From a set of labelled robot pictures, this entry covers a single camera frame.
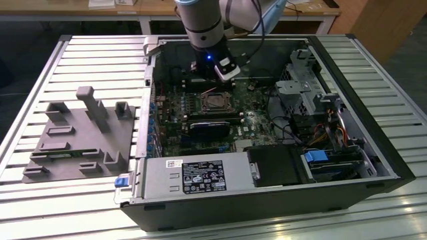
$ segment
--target blue latch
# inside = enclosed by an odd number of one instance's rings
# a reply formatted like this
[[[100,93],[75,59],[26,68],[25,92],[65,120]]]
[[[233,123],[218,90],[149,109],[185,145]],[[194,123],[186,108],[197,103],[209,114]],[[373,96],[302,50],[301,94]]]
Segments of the blue latch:
[[[304,157],[305,157],[306,162],[317,162],[317,161],[329,160],[328,156],[326,156],[326,153],[322,150],[308,151],[304,154]]]
[[[129,177],[117,177],[113,181],[113,186],[116,188],[122,188],[129,186]]]

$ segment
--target power supply label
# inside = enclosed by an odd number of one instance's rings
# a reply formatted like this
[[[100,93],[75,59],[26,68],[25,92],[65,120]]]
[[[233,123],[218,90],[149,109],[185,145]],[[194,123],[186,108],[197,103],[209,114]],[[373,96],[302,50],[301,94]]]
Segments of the power supply label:
[[[200,194],[226,190],[222,161],[201,161],[181,164],[184,194]]]

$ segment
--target cpu socket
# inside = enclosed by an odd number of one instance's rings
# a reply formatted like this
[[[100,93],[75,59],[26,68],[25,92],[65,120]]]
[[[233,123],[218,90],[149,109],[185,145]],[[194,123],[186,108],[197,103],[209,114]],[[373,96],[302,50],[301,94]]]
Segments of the cpu socket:
[[[234,109],[230,105],[229,97],[230,95],[226,92],[208,92],[201,94],[201,111],[204,113],[233,112]]]

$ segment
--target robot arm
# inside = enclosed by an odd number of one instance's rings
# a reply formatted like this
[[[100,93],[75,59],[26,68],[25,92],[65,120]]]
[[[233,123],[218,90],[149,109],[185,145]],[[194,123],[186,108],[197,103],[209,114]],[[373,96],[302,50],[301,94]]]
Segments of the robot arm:
[[[206,65],[221,81],[240,73],[236,60],[226,47],[224,21],[250,33],[269,33],[273,29],[285,0],[174,0],[189,43],[196,51],[198,73],[205,73]]]

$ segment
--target slotted metal table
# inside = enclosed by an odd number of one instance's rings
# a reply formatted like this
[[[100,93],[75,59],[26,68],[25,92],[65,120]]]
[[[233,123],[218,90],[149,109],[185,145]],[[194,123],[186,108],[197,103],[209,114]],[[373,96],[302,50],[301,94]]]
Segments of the slotted metal table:
[[[74,91],[94,88],[105,107],[118,101],[138,107],[144,88],[144,36],[71,36],[58,41],[0,146],[0,239],[394,239],[427,232],[427,116],[356,39],[318,36],[344,76],[416,180],[369,197],[349,209],[144,232],[114,203],[114,177],[22,184],[47,117],[47,102],[82,108]],[[324,79],[332,92],[334,87]],[[136,110],[130,157],[136,153]],[[130,160],[129,171],[136,160]]]

